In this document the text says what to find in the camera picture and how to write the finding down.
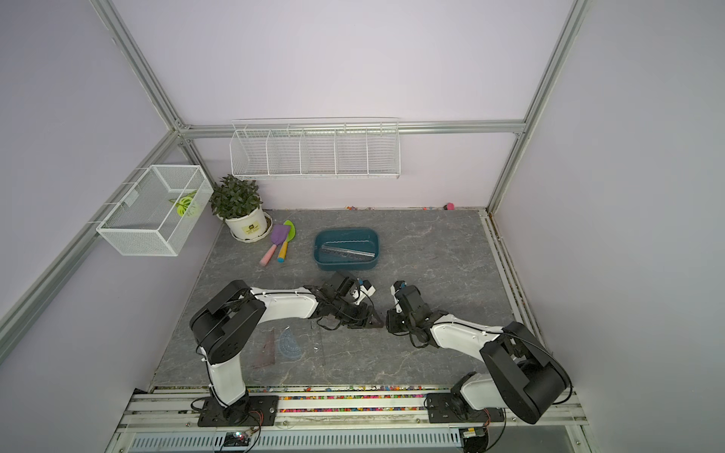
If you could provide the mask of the clear straight ruler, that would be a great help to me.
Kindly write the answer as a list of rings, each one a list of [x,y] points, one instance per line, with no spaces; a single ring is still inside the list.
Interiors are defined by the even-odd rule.
[[[377,257],[374,252],[367,252],[343,247],[330,247],[329,245],[323,245],[321,247],[321,252],[341,257],[347,257],[351,260],[374,260]]]

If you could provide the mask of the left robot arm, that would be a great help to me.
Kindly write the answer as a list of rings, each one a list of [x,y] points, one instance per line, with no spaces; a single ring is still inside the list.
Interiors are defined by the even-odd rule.
[[[371,295],[375,288],[347,272],[335,272],[321,285],[268,290],[237,279],[192,317],[196,353],[206,364],[211,396],[223,409],[248,398],[241,353],[257,326],[282,319],[319,320],[332,316],[340,327],[383,325]]]

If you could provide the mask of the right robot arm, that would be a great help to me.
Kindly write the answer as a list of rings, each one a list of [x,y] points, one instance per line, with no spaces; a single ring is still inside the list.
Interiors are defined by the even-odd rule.
[[[453,350],[485,365],[485,374],[472,372],[450,390],[463,411],[507,409],[534,424],[551,406],[568,401],[561,396],[573,391],[568,373],[525,325],[485,326],[433,310],[418,288],[403,280],[393,284],[391,293],[390,333],[408,336],[416,348]]]

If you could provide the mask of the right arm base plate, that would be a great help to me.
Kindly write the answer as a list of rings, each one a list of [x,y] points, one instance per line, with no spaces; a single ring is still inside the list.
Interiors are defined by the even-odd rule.
[[[453,393],[431,393],[424,398],[423,407],[428,413],[432,424],[473,423],[485,424],[503,422],[505,415],[503,409],[485,408],[475,410],[470,408],[460,396]]]

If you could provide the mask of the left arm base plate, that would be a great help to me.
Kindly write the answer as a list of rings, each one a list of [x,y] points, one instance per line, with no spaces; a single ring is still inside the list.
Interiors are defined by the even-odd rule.
[[[200,428],[273,426],[278,413],[279,398],[253,394],[243,396],[230,407],[223,407],[213,396],[204,399],[199,410]]]

